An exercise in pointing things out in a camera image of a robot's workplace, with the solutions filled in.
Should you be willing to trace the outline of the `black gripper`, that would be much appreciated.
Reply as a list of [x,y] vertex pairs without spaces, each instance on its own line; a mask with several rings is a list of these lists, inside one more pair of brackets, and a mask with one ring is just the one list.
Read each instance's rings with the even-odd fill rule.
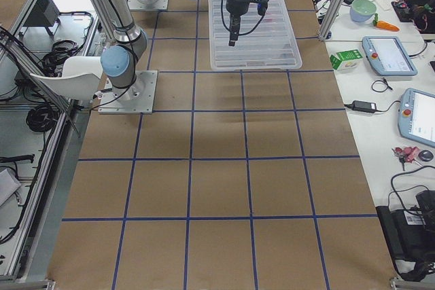
[[230,14],[230,22],[228,23],[229,46],[234,46],[238,41],[239,32],[235,28],[236,26],[238,29],[240,28],[241,16],[247,13],[250,2],[251,0],[226,0],[226,10]]

